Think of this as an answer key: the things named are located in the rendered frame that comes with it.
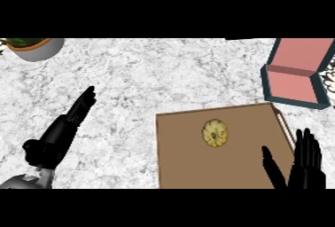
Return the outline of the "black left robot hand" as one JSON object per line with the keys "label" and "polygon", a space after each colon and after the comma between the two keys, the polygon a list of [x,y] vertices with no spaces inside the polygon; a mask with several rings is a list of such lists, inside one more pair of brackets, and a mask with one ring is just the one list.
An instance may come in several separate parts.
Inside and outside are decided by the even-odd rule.
{"label": "black left robot hand", "polygon": [[78,127],[94,104],[95,93],[94,87],[90,86],[79,95],[67,113],[62,114],[53,121],[39,139],[29,139],[22,145],[25,160],[31,166],[56,169],[73,142]]}

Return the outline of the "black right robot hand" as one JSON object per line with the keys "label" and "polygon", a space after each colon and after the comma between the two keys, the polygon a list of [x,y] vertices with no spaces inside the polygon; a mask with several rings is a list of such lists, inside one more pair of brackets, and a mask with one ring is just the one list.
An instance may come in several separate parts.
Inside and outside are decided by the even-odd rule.
{"label": "black right robot hand", "polygon": [[283,173],[271,157],[268,147],[265,145],[261,147],[262,168],[270,178],[273,188],[280,190],[324,190],[326,174],[320,169],[321,153],[318,142],[309,129],[298,129],[295,136],[295,159],[289,179],[283,178]]}

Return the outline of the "brown wooden tray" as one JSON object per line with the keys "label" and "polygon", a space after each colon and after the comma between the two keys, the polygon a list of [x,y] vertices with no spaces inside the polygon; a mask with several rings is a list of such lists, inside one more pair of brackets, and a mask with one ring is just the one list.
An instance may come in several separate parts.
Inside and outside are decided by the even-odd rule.
{"label": "brown wooden tray", "polygon": [[[205,123],[227,126],[227,142],[212,148],[202,139]],[[261,148],[267,147],[284,176],[295,141],[270,103],[162,113],[156,116],[157,182],[162,188],[270,189]]]}

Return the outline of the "yellow squash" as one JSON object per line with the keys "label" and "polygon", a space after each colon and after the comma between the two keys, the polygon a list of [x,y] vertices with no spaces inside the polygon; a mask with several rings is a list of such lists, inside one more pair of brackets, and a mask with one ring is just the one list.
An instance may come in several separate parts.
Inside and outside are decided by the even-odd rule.
{"label": "yellow squash", "polygon": [[214,148],[227,142],[227,126],[218,119],[211,119],[202,127],[202,140]]}

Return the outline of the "teal box with pink inside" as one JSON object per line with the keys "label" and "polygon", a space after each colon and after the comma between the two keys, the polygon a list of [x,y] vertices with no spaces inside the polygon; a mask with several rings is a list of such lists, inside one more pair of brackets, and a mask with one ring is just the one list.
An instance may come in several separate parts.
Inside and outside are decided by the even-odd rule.
{"label": "teal box with pink inside", "polygon": [[267,101],[324,109],[329,96],[318,73],[335,55],[335,38],[277,38],[259,69]]}

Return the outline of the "grey plant pot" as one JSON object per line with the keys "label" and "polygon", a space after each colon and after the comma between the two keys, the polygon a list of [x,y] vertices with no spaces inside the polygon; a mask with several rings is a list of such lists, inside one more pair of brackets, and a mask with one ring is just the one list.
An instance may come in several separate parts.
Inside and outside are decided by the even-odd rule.
{"label": "grey plant pot", "polygon": [[63,47],[63,38],[45,38],[39,43],[29,47],[17,48],[10,44],[7,48],[26,61],[36,62],[51,58]]}

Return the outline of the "green plant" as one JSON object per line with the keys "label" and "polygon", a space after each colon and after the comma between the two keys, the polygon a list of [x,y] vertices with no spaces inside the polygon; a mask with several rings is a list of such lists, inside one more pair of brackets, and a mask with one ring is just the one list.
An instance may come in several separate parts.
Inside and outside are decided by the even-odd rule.
{"label": "green plant", "polygon": [[32,51],[50,40],[50,38],[0,38],[0,46],[5,46],[13,52]]}

